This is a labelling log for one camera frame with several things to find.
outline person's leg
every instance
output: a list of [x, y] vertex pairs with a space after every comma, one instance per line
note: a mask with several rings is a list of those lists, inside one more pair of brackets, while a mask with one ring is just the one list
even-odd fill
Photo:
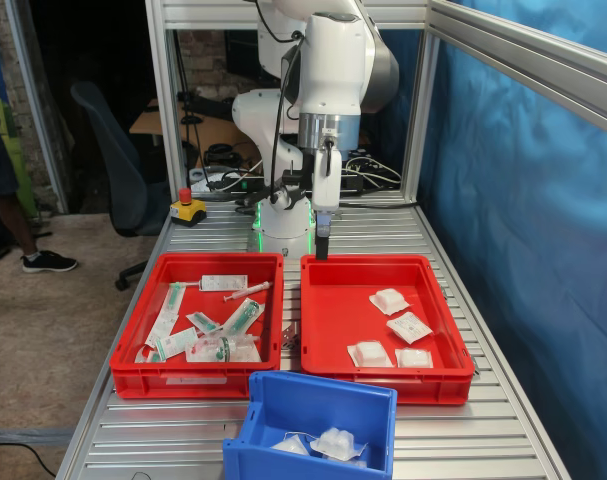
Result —
[[78, 264], [73, 258], [65, 258], [47, 250], [37, 250], [34, 236], [16, 197], [18, 188], [12, 161], [0, 135], [0, 217], [23, 250], [23, 271], [67, 272], [75, 268]]
[[3, 225], [16, 238], [24, 255], [29, 256], [37, 252], [34, 236], [23, 215], [23, 210], [18, 198], [16, 198], [16, 194], [0, 196], [0, 218]]

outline red plastic crate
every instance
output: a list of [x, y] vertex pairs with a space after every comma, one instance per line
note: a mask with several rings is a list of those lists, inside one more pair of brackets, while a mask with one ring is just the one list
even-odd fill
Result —
[[[411, 306], [387, 316], [370, 302], [386, 288]], [[412, 345], [387, 325], [412, 312], [434, 334]], [[432, 353], [434, 368], [357, 368], [348, 345], [377, 340], [396, 365], [395, 349]], [[301, 369], [305, 373], [394, 388], [399, 404], [463, 404], [474, 364], [430, 263], [418, 255], [337, 255], [301, 259]]]
[[[247, 333], [260, 336], [260, 363], [188, 363], [185, 354], [165, 363], [134, 363], [136, 354], [161, 310], [169, 284], [194, 282], [203, 275], [248, 275], [248, 285], [272, 282], [269, 290], [250, 295], [265, 312]], [[194, 326], [185, 315], [203, 312], [219, 323], [227, 320], [243, 298], [223, 301], [229, 292], [201, 292], [188, 287], [172, 333]], [[110, 359], [116, 393], [122, 398], [247, 398], [252, 372], [281, 365], [283, 257], [262, 253], [169, 253], [161, 255], [148, 279]], [[145, 347], [144, 354], [150, 351]]]

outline wooden desk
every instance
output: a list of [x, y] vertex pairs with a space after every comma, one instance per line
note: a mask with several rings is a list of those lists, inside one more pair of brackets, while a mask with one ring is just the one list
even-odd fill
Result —
[[[158, 101], [152, 100], [148, 106], [157, 106]], [[183, 103], [177, 102], [178, 119], [177, 123], [181, 131], [181, 138], [183, 141], [187, 141], [187, 127], [188, 125], [181, 124], [181, 119], [185, 116], [183, 110]], [[205, 115], [198, 115], [203, 119], [202, 123], [197, 125], [199, 129], [199, 138], [201, 140], [201, 148], [205, 153], [210, 145], [215, 143], [227, 143], [228, 145], [235, 145], [243, 142], [243, 145], [238, 145], [234, 151], [238, 152], [243, 158], [252, 158], [251, 163], [255, 164], [261, 158], [256, 145], [250, 137], [241, 132], [234, 122], [228, 122], [227, 120], [221, 120], [219, 118], [206, 117]], [[190, 144], [194, 147], [198, 147], [196, 141], [196, 135], [194, 134], [194, 128], [190, 127]], [[136, 119], [134, 125], [130, 128], [132, 134], [145, 134], [145, 135], [158, 135], [163, 136], [163, 127], [161, 125], [161, 115], [157, 112], [143, 112]]]

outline metal rail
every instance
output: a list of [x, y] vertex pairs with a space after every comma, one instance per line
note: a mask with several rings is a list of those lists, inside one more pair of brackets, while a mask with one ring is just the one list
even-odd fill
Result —
[[[382, 192], [358, 201], [402, 202], [403, 197]], [[234, 207], [208, 205], [208, 219], [193, 229], [166, 224], [125, 319], [162, 252], [247, 249], [252, 219]], [[395, 479], [569, 478], [420, 209], [342, 209], [330, 252], [425, 255], [478, 365], [466, 405], [398, 409]], [[284, 329], [299, 325], [299, 269], [298, 261], [286, 260]], [[284, 351], [281, 366], [297, 370], [298, 355]], [[130, 480], [136, 472], [153, 480], [222, 479], [221, 442], [238, 432], [245, 410], [246, 403], [236, 401], [122, 400], [113, 392], [106, 361], [57, 479]]]

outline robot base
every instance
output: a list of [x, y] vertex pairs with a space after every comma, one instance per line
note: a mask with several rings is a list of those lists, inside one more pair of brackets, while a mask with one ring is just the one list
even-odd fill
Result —
[[250, 233], [248, 250], [275, 252], [286, 258], [314, 253], [316, 223], [310, 201], [299, 201], [292, 210], [276, 210], [262, 200]]

